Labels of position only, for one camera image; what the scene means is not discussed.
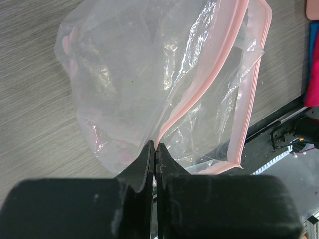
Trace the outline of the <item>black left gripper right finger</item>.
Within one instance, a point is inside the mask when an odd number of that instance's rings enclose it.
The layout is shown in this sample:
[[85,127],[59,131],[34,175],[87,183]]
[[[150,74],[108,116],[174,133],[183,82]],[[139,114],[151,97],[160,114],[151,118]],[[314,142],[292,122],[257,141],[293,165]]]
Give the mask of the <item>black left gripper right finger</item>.
[[282,181],[188,173],[163,143],[155,152],[160,239],[297,239],[302,224]]

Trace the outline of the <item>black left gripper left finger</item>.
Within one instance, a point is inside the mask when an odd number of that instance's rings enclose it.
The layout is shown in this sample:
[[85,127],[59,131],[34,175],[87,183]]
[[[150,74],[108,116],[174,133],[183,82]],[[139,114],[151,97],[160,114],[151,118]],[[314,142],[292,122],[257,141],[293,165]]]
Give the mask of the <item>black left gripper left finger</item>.
[[0,210],[3,239],[148,239],[154,144],[112,179],[27,179]]

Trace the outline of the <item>clear pink zip top bag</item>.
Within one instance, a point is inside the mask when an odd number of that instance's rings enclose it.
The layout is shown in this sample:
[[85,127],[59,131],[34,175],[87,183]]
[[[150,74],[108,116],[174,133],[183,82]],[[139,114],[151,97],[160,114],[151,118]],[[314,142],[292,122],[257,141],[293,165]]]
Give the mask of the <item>clear pink zip top bag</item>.
[[271,19],[264,0],[83,1],[54,51],[101,164],[153,141],[190,173],[239,168]]

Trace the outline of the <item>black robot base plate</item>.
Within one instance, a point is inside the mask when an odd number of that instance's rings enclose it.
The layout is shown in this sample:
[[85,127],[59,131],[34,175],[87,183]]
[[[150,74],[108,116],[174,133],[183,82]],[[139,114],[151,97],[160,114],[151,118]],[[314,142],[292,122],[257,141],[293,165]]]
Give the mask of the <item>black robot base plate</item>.
[[249,128],[236,175],[251,175],[280,155],[286,147],[303,154],[304,147],[319,148],[319,108],[305,107],[300,96]]

